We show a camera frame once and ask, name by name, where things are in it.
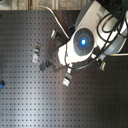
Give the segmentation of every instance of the gray pegboard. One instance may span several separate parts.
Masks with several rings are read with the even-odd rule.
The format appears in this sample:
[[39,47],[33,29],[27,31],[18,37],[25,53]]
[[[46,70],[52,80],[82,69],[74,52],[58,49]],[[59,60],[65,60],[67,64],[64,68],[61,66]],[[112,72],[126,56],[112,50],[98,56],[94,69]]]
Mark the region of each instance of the gray pegboard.
[[[68,32],[65,16],[78,11],[56,11]],[[128,57],[108,57],[101,72],[95,65],[73,71],[69,87],[62,85],[66,70],[40,72],[61,32],[48,11],[0,12],[0,126],[4,128],[127,128]],[[32,63],[34,44],[41,44],[38,64]]]

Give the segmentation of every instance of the small blue object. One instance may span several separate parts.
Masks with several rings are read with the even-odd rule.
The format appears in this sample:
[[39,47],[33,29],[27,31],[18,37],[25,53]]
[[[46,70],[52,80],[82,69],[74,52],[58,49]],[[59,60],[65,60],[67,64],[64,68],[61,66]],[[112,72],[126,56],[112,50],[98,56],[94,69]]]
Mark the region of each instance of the small blue object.
[[86,46],[87,45],[87,40],[86,40],[86,38],[85,39],[82,39],[81,40],[81,46],[83,47],[83,46]]
[[0,84],[0,89],[3,88],[4,85]]
[[82,45],[85,45],[85,44],[86,44],[86,40],[83,39],[83,40],[81,41],[81,44],[82,44]]

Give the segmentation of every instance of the black cable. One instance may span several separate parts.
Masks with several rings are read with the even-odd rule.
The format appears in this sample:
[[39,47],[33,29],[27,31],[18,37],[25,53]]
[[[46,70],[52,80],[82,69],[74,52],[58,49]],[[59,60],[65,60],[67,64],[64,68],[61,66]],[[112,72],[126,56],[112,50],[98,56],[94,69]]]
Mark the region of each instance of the black cable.
[[[102,23],[102,21],[103,21],[105,18],[107,18],[108,16],[110,16],[110,17],[105,21],[105,23],[104,23],[103,26],[102,26],[102,30],[104,30],[105,25],[106,25],[117,13],[120,13],[119,20],[115,23],[114,27],[113,27],[110,31],[104,31],[104,32],[106,32],[106,33],[110,33],[109,36],[108,36],[108,38],[107,38],[107,40],[105,40],[105,39],[102,38],[102,36],[100,35],[98,28],[99,28],[100,24]],[[81,66],[81,67],[70,67],[70,66],[67,64],[67,62],[66,62],[67,44],[66,44],[66,51],[65,51],[65,58],[64,58],[66,66],[67,66],[68,68],[70,68],[70,69],[73,69],[73,70],[79,70],[79,69],[86,68],[87,66],[91,65],[92,63],[94,63],[94,62],[99,58],[99,56],[102,55],[102,54],[109,48],[109,46],[116,40],[116,38],[117,38],[119,35],[121,35],[123,38],[126,38],[126,37],[128,36],[128,23],[127,23],[127,21],[126,21],[125,16],[126,16],[126,10],[125,10],[123,7],[121,7],[121,8],[119,8],[119,9],[117,9],[117,10],[111,12],[111,13],[108,13],[107,15],[105,15],[105,16],[101,19],[101,21],[100,21],[100,22],[98,23],[98,25],[97,25],[97,34],[98,34],[98,36],[105,42],[105,43],[104,43],[104,46],[102,47],[100,53],[94,58],[94,60],[92,60],[90,63],[87,63],[87,64],[84,65],[84,66]],[[126,26],[127,26],[127,35],[126,35],[126,36],[123,36],[123,35],[120,33],[121,30],[122,30],[122,26],[123,26],[124,22],[125,22],[125,24],[126,24]],[[109,41],[109,39],[110,39],[110,37],[111,37],[111,35],[112,35],[112,33],[113,33],[114,31],[117,31],[117,34],[115,35],[115,37],[113,38],[113,40]]]

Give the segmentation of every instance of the pegboard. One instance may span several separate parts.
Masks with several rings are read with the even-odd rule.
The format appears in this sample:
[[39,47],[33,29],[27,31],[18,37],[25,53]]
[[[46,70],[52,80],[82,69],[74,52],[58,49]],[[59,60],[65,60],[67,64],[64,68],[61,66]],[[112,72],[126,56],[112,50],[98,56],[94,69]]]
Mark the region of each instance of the pegboard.
[[[55,11],[69,32],[65,16],[79,11]],[[127,128],[128,57],[108,57],[105,71],[95,65],[73,71],[69,87],[62,85],[66,69],[40,72],[39,65],[59,46],[50,38],[61,32],[48,11],[0,12],[0,126],[3,128]],[[35,43],[41,44],[37,64]]]

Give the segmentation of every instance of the blue light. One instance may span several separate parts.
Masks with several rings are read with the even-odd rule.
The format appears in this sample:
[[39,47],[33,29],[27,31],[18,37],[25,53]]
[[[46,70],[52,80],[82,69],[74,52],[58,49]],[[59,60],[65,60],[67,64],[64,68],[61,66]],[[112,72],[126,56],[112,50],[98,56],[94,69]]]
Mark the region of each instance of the blue light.
[[81,40],[81,45],[84,46],[85,44],[86,44],[86,40],[85,39]]

